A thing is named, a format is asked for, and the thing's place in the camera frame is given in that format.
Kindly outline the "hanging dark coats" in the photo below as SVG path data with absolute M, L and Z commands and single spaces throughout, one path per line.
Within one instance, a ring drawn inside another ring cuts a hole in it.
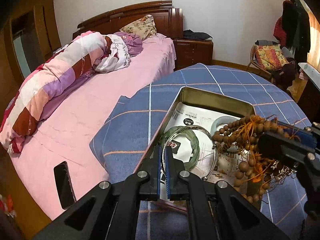
M 274 37 L 282 47 L 294 50 L 295 61 L 306 62 L 311 48 L 309 15 L 300 0 L 285 0 L 276 21 Z

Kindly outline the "dark green jade bangle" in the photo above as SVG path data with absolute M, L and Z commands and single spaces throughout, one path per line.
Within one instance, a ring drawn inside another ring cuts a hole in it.
M 161 137 L 160 145 L 172 148 L 175 158 L 183 161 L 186 170 L 190 171 L 197 164 L 200 156 L 200 143 L 196 133 L 189 126 L 174 126 Z

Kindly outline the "desk with patterned cover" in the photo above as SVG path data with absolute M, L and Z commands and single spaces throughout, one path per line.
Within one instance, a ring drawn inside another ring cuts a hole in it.
M 299 63 L 304 77 L 307 77 L 305 88 L 298 100 L 298 105 L 310 122 L 319 123 L 319 71 L 308 63 Z

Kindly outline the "colourful chair cushion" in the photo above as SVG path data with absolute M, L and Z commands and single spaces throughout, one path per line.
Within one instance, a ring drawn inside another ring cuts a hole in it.
M 254 52 L 259 66 L 266 71 L 280 70 L 289 63 L 279 44 L 270 46 L 255 45 Z

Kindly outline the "dark clothes on nightstand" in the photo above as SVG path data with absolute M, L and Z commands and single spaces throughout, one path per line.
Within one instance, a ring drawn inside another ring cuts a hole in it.
M 183 31 L 183 38 L 196 41 L 212 41 L 213 38 L 204 32 L 194 32 L 190 29 Z

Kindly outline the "wooden nightstand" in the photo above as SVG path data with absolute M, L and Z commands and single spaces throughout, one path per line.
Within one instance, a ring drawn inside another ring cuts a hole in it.
M 174 39 L 176 51 L 175 71 L 197 63 L 211 65 L 214 44 L 212 41 Z

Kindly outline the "black phone on bed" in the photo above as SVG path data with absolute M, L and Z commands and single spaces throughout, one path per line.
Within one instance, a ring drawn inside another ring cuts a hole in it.
M 67 162 L 61 162 L 60 164 L 56 165 L 53 170 L 55 185 L 61 207 L 64 210 L 67 210 L 76 202 Z

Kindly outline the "wooden bed pink sheet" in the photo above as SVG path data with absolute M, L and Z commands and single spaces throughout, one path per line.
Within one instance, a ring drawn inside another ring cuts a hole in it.
M 78 25 L 73 40 L 87 31 L 114 34 L 127 24 L 152 15 L 157 35 L 143 42 L 128 67 L 109 73 L 91 73 L 77 79 L 45 107 L 35 133 L 25 138 L 21 153 L 8 153 L 13 166 L 42 211 L 51 219 L 63 212 L 54 179 L 54 167 L 66 161 L 73 191 L 82 197 L 107 178 L 89 142 L 121 96 L 171 74 L 175 67 L 174 39 L 183 35 L 183 10 L 172 1 L 128 5 L 90 18 Z

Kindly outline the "purple garment on bed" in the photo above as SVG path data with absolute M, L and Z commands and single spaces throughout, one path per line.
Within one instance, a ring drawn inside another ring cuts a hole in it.
M 124 41 L 131 57 L 135 57 L 142 52 L 143 42 L 138 35 L 122 31 L 116 32 L 114 34 L 121 37 L 121 39 Z

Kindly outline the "printed paper in tin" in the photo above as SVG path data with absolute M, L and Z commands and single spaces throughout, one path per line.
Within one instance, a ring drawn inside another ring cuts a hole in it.
M 233 185 L 238 164 L 245 160 L 247 152 L 240 154 L 237 146 L 231 146 L 226 152 L 219 153 L 218 146 L 212 142 L 214 132 L 239 118 L 208 109 L 178 103 L 169 119 L 159 141 L 172 148 L 175 159 L 184 162 L 187 171 L 206 181 L 215 183 L 225 180 Z

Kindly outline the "pale jade bangle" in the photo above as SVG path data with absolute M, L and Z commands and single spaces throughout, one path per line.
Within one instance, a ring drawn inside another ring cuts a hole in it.
M 210 129 L 212 140 L 214 142 L 223 142 L 224 137 L 230 135 L 230 129 L 233 127 L 233 122 L 236 121 L 239 121 L 239 119 L 226 115 L 217 118 Z

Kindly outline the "wooden chair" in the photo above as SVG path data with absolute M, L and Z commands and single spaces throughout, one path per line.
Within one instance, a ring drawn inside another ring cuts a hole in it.
M 273 83 L 287 89 L 292 86 L 297 73 L 297 63 L 292 53 L 279 43 L 257 40 L 250 52 L 250 63 L 263 72 L 268 72 Z

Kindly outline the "pink metal tin box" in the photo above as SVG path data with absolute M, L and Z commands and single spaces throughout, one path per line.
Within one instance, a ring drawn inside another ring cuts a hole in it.
M 255 114 L 253 105 L 187 86 L 170 103 L 143 158 L 152 157 L 156 145 L 168 145 L 187 171 L 210 183 L 225 180 L 233 184 L 240 177 L 238 165 L 249 152 L 236 144 L 224 151 L 224 143 L 212 142 L 211 138 L 228 123 Z

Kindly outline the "floral pillow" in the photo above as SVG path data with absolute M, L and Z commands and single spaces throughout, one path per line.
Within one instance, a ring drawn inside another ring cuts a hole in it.
M 120 31 L 138 35 L 142 41 L 146 40 L 150 36 L 157 35 L 157 29 L 152 15 L 145 15 L 142 18 L 122 27 Z

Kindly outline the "wooden wardrobe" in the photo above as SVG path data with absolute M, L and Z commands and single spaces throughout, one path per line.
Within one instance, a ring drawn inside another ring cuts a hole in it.
M 60 46 L 54 0 L 21 0 L 1 29 L 1 100 Z

